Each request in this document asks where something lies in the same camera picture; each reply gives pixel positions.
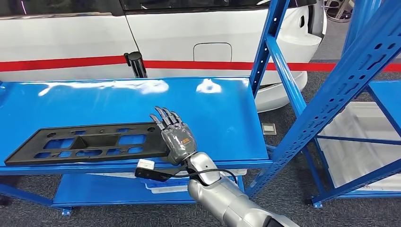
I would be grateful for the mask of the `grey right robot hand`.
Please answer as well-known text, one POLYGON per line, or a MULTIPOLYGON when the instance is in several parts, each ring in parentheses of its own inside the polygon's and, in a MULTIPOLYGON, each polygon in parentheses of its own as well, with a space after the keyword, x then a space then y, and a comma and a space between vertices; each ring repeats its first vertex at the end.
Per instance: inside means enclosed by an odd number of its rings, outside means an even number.
POLYGON ((162 138, 169 150, 168 162, 177 166, 197 151, 197 143, 189 126, 176 112, 158 106, 155 106, 155 110, 161 119, 154 114, 149 116, 161 130, 162 138))

